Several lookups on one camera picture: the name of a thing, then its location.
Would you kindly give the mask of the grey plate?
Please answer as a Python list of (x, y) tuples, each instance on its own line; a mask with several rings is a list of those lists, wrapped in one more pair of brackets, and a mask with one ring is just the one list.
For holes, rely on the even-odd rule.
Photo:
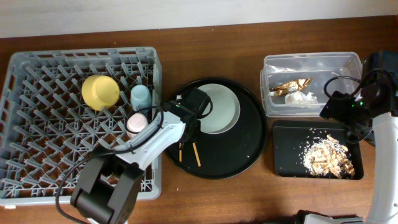
[(240, 103), (236, 94), (228, 87), (210, 83), (199, 87), (207, 93), (213, 103), (211, 113), (202, 118), (201, 132), (206, 134), (221, 134), (230, 130), (238, 121)]

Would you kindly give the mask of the blue cup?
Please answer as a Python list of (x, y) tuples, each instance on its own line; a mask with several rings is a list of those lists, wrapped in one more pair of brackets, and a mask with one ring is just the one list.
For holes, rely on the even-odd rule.
[(148, 87), (136, 85), (131, 90), (131, 106), (134, 111), (146, 113), (152, 106), (152, 96)]

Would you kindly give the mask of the wooden chopstick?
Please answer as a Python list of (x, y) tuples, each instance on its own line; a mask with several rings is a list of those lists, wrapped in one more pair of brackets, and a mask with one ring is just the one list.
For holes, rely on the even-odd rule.
[(193, 146), (193, 150), (194, 150), (194, 153), (195, 153), (195, 158), (196, 158), (196, 161), (197, 161), (197, 165), (198, 165), (198, 167), (201, 167), (201, 161), (200, 161), (200, 157), (199, 157), (199, 155), (198, 155), (198, 150), (197, 150), (197, 145), (196, 145), (196, 143), (193, 142), (193, 143), (192, 143), (192, 146)]
[(178, 161), (179, 162), (182, 162), (182, 146), (183, 146), (183, 144), (180, 142), (178, 144)]

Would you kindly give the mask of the pink cup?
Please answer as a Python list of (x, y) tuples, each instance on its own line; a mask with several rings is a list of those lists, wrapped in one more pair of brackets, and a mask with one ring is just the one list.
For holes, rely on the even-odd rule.
[(135, 113), (127, 120), (126, 133), (132, 139), (148, 125), (147, 118), (142, 113)]

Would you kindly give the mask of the white tissue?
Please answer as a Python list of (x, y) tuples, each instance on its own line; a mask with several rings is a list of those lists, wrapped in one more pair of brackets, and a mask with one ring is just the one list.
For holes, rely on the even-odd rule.
[(285, 96), (285, 104), (287, 105), (306, 105), (317, 103), (317, 97), (312, 92), (304, 94), (301, 91), (295, 91)]

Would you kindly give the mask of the gold snack wrapper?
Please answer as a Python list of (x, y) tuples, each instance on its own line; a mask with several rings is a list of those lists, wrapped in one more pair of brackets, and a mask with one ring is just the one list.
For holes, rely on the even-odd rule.
[(301, 91), (311, 84), (313, 78), (299, 78), (287, 83), (277, 85), (270, 89), (274, 96), (282, 96), (296, 91)]

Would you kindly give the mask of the yellow bowl with food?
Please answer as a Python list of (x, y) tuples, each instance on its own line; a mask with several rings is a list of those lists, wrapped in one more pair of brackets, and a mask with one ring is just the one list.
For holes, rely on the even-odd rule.
[(119, 86), (114, 79), (105, 75), (92, 75), (82, 86), (84, 102), (92, 109), (101, 111), (110, 108), (119, 100)]

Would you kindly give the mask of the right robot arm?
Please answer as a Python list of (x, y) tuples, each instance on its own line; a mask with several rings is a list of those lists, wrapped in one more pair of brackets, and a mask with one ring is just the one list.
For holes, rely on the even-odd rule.
[(320, 116), (375, 146), (374, 190), (366, 223), (397, 223), (397, 53), (367, 56), (352, 93), (328, 93)]

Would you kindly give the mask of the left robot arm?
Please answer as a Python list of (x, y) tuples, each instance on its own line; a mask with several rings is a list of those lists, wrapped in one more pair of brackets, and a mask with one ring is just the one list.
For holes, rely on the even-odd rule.
[(84, 159), (70, 203), (97, 223), (125, 223), (134, 210), (145, 170), (169, 146), (200, 133), (200, 120), (213, 109), (198, 88), (156, 108), (156, 117), (130, 141), (112, 150), (98, 147)]

